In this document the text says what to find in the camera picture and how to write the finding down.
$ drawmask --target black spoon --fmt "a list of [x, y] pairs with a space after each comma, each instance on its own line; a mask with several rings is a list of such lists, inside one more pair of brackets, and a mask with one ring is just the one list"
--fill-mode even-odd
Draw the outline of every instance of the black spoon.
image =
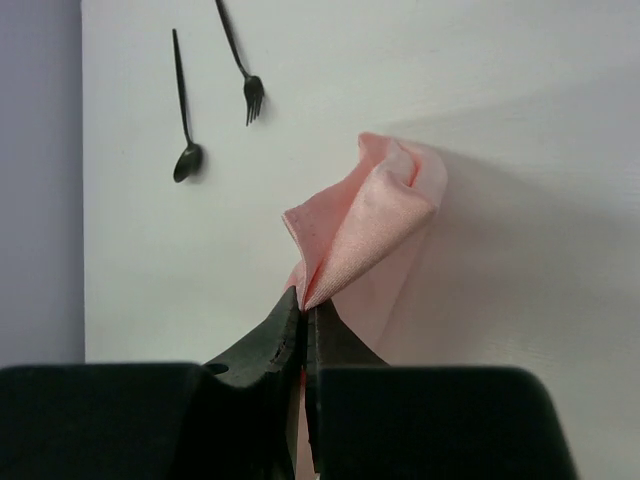
[[191, 140], [189, 125], [187, 123], [187, 93], [184, 85], [184, 73], [182, 71], [182, 57], [180, 56], [180, 45], [178, 44], [178, 32], [173, 29], [173, 56], [176, 62], [176, 78], [178, 80], [178, 96], [180, 97], [180, 113], [182, 115], [182, 129], [184, 137], [187, 139], [187, 148], [176, 163], [173, 170], [173, 180], [176, 183], [182, 182], [190, 175], [197, 175], [202, 168], [204, 150], [200, 145]]

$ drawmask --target pink napkin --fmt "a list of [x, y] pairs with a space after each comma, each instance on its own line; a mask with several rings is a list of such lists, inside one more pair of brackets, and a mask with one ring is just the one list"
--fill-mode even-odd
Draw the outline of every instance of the pink napkin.
[[[447, 172], [424, 145], [372, 133], [358, 143], [360, 161], [346, 178], [283, 216], [302, 256], [287, 287], [296, 286], [303, 310], [333, 298], [345, 323], [376, 351]], [[300, 420], [298, 478], [313, 478], [304, 409]]]

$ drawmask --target pink cloth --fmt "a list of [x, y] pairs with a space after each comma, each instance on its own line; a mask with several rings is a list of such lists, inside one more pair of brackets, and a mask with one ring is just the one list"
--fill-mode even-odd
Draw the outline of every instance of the pink cloth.
[[[296, 286], [303, 310], [333, 298], [345, 323], [380, 354], [447, 172], [424, 145], [372, 133], [358, 141], [354, 170], [283, 216], [302, 256], [287, 286]], [[304, 410], [300, 425], [298, 478], [313, 478]]]

